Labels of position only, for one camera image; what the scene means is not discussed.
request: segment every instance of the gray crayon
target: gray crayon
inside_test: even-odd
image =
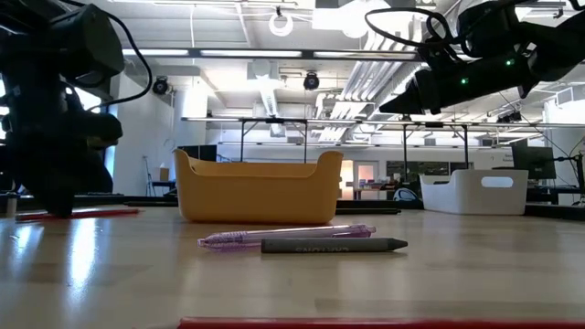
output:
[[[384,252],[408,246],[391,238],[282,238],[263,239],[262,253]]]

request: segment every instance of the purple pen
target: purple pen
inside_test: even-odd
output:
[[[199,239],[197,245],[213,251],[235,251],[259,247],[262,239],[275,238],[369,238],[376,228],[366,224],[319,228],[284,228],[214,233]]]

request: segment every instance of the red strip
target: red strip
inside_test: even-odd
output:
[[[140,212],[138,208],[122,208],[122,209],[104,209],[104,210],[90,210],[90,211],[74,211],[71,216],[66,219],[70,218],[97,218],[97,217],[112,217],[112,216],[122,216],[122,215],[135,215]],[[46,219],[64,219],[58,218],[48,213],[39,213],[39,214],[22,214],[17,215],[17,221],[27,221],[27,220],[46,220]]]
[[[585,329],[585,323],[400,322],[388,319],[183,318],[177,329]]]

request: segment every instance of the table surface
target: table surface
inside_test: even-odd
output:
[[[176,208],[134,218],[0,220],[3,328],[144,328],[182,316],[585,318],[585,224],[404,210],[342,216],[381,254],[215,254],[197,238],[261,229],[186,223]]]

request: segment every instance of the yellow plastic bin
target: yellow plastic bin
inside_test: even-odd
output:
[[[317,164],[215,163],[175,150],[181,215],[191,221],[324,224],[335,215],[343,155]]]

